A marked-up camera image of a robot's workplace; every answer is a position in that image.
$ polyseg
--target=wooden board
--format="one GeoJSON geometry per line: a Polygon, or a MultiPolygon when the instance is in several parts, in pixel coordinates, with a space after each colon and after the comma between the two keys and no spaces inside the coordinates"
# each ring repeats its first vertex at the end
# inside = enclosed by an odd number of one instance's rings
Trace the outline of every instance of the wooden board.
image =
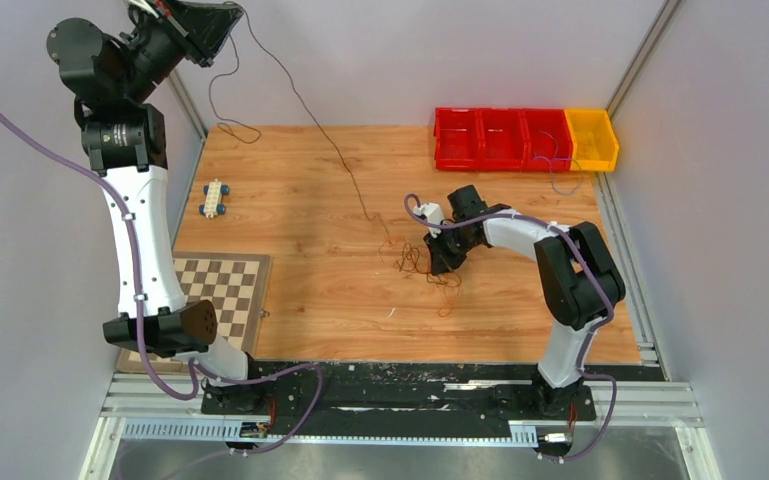
{"type": "MultiPolygon", "coordinates": [[[[399,272],[401,247],[392,237],[422,247],[427,230],[405,213],[403,198],[444,205],[446,195],[474,184],[490,204],[506,203],[546,220],[601,226],[589,179],[572,196],[555,193],[548,174],[452,173],[433,166],[433,136],[426,127],[328,128],[355,174],[368,221],[351,178],[315,127],[267,127],[245,145],[214,129],[187,204],[176,249],[256,253],[273,257],[263,320],[254,352],[263,359],[422,362],[536,362],[548,340],[551,316],[537,266],[504,249],[477,248],[458,270],[460,293],[452,311],[443,287],[425,275],[399,272]],[[202,188],[213,179],[230,185],[228,213],[208,220],[198,213],[202,188]]],[[[238,135],[249,134],[238,130],[238,135]]],[[[558,176],[562,191],[577,174],[558,176]]],[[[624,304],[601,330],[590,362],[639,363],[624,304]]]]}

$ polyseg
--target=storage bin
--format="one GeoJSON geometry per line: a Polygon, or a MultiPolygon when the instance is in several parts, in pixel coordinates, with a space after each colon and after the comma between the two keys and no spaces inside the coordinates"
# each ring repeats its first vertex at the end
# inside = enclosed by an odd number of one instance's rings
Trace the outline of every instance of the storage bin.
{"type": "Polygon", "coordinates": [[[564,110],[572,135],[573,170],[613,172],[617,167],[619,142],[605,110],[564,110]]]}

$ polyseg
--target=black mounting plate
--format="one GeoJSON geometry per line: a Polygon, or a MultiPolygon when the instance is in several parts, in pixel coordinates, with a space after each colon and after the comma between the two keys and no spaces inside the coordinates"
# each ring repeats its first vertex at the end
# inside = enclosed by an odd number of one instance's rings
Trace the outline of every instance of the black mounting plate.
{"type": "MultiPolygon", "coordinates": [[[[257,362],[261,375],[295,365],[257,362]]],[[[529,401],[534,388],[528,384],[499,384],[473,390],[447,389],[446,384],[469,380],[521,380],[529,378],[533,365],[452,365],[388,363],[322,363],[325,386],[313,414],[298,432],[301,435],[508,438],[509,420],[566,421],[569,410],[555,416],[541,414],[529,401]]],[[[261,398],[277,400],[276,424],[270,433],[286,434],[305,412],[316,391],[313,372],[299,372],[249,388],[261,398]]],[[[580,421],[596,419],[590,389],[574,397],[580,421]]],[[[268,415],[263,402],[251,409],[251,398],[204,397],[207,415],[268,415]]]]}

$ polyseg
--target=white wall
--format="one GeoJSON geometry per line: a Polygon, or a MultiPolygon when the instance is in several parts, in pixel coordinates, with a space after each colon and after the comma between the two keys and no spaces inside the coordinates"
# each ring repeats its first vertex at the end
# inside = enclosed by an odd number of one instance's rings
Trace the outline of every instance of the white wall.
{"type": "Polygon", "coordinates": [[[769,4],[684,2],[616,118],[649,305],[723,477],[769,478],[769,4]]]}
{"type": "MultiPolygon", "coordinates": [[[[0,1],[0,108],[86,165],[72,94],[45,50],[48,31],[70,16],[109,33],[130,30],[114,1],[0,1]]],[[[170,144],[192,149],[184,139],[194,134],[170,99],[155,102],[170,144]]],[[[189,177],[190,155],[170,158],[180,167],[171,175],[173,218],[188,190],[174,178],[189,177]]],[[[113,371],[116,352],[101,324],[116,315],[115,265],[99,189],[0,126],[0,479],[76,478],[113,371]]]]}
{"type": "MultiPolygon", "coordinates": [[[[325,124],[429,123],[435,106],[603,108],[662,0],[250,0],[255,34],[325,124]]],[[[220,115],[254,125],[311,121],[284,73],[234,30],[241,69],[216,83],[220,115]]],[[[233,68],[180,69],[201,115],[207,84],[233,68]]]]}

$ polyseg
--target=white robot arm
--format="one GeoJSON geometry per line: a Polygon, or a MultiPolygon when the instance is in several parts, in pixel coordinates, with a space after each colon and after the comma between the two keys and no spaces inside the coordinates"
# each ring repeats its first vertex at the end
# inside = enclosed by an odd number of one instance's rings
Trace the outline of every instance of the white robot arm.
{"type": "Polygon", "coordinates": [[[217,335],[213,305],[187,304],[175,275],[166,224],[167,162],[163,115],[143,103],[184,58],[210,66],[243,15],[234,3],[130,2],[135,28],[115,39],[81,18],[49,34],[49,57],[75,93],[75,119],[90,167],[124,201],[105,192],[119,261],[119,317],[104,324],[108,343],[139,351],[143,319],[147,353],[188,361],[230,380],[246,380],[251,357],[217,335]],[[133,257],[126,222],[134,227],[133,257]],[[142,277],[136,290],[133,273],[142,277]]]}
{"type": "Polygon", "coordinates": [[[507,205],[489,207],[472,185],[448,199],[454,224],[442,220],[437,204],[411,208],[414,218],[429,229],[424,240],[431,253],[431,273],[454,271],[467,252],[479,245],[509,248],[537,262],[544,298],[554,318],[549,344],[532,381],[544,412],[566,408],[582,384],[582,365],[592,337],[608,315],[605,301],[612,310],[625,297],[625,284],[598,228],[588,222],[574,227],[548,224],[507,205]],[[571,239],[578,251],[573,252],[561,236],[571,239]],[[585,260],[598,289],[584,272],[576,271],[576,254],[585,260]]]}

